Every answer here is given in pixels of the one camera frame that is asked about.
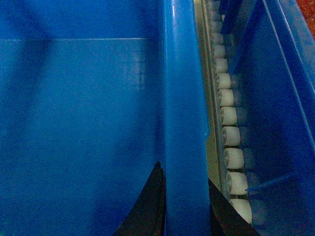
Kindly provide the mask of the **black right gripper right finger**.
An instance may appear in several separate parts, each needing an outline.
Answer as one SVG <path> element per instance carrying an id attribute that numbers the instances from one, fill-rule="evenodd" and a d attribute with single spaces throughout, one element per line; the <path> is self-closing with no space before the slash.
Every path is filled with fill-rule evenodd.
<path id="1" fill-rule="evenodd" d="M 208 179 L 211 210 L 225 236 L 259 236 L 257 230 L 234 209 Z"/>

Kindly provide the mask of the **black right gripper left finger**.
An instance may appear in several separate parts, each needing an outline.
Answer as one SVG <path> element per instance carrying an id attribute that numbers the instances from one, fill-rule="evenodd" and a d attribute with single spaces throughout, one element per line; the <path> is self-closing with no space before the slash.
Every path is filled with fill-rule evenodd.
<path id="1" fill-rule="evenodd" d="M 157 162 L 115 236 L 162 236 L 165 227 L 165 176 Z"/>

